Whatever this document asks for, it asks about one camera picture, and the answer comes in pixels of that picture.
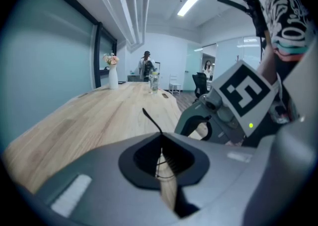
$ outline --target person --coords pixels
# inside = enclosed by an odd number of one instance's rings
[[[257,147],[262,137],[275,134],[281,125],[298,118],[296,112],[290,114],[295,107],[282,82],[306,53],[317,27],[301,0],[244,1],[256,35],[266,41],[257,71],[277,92],[260,125],[242,144]]]
[[[145,51],[144,56],[139,61],[139,75],[144,82],[149,81],[149,73],[155,69],[155,61],[150,58],[150,52]]]
[[[210,79],[210,73],[212,71],[211,62],[208,60],[205,62],[203,73],[207,76],[207,79]]]

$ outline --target water bottle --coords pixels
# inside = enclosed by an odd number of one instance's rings
[[[153,89],[153,75],[152,74],[149,74],[149,88],[150,88],[150,92],[152,92],[152,89]]]
[[[158,92],[159,76],[157,72],[152,73],[152,93]]]

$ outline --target white wall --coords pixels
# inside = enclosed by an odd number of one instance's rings
[[[195,29],[190,30],[185,28],[172,27],[169,25],[147,24],[146,31],[147,33],[160,33],[200,43],[199,31]]]
[[[164,34],[147,33],[145,44],[131,53],[127,61],[128,72],[139,73],[138,62],[148,50],[151,58],[160,62],[160,88],[168,89],[169,75],[173,74],[178,76],[178,82],[183,89],[188,43],[194,42]]]
[[[118,81],[126,81],[126,41],[117,44],[117,57],[119,58],[119,62],[117,64],[117,75]]]
[[[212,57],[215,57],[217,54],[217,44],[210,45],[208,47],[203,48],[203,54],[210,55]]]
[[[125,47],[125,75],[128,76],[130,74],[130,59],[131,53],[128,51],[127,46]]]
[[[203,46],[237,37],[255,36],[256,33],[252,18],[233,7],[201,25],[199,30]]]

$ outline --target woman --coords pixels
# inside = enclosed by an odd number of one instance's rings
[[[150,70],[155,69],[155,61],[150,58],[149,51],[145,51],[144,56],[139,61],[138,68],[141,81],[148,82]]]
[[[207,76],[207,79],[210,79],[211,71],[212,71],[211,62],[208,60],[205,62],[205,66],[203,68],[203,73]]]

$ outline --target wall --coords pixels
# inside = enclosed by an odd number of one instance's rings
[[[244,12],[230,8],[221,16],[216,16],[200,26],[203,46],[241,36],[254,36],[255,27],[252,18]]]
[[[170,21],[163,20],[162,17],[150,16],[147,19],[146,32],[170,35],[200,43],[199,29],[183,19]]]
[[[0,137],[6,147],[91,90],[93,25],[63,0],[20,0],[0,40]]]
[[[217,54],[217,44],[213,44],[203,48],[203,54],[215,57]]]
[[[117,43],[117,57],[119,62],[117,64],[118,81],[127,81],[126,74],[126,41]]]
[[[193,42],[164,34],[147,33],[145,44],[129,57],[128,71],[139,73],[138,62],[148,50],[151,58],[160,62],[160,88],[168,89],[169,75],[173,74],[178,76],[178,82],[183,89],[188,43]]]

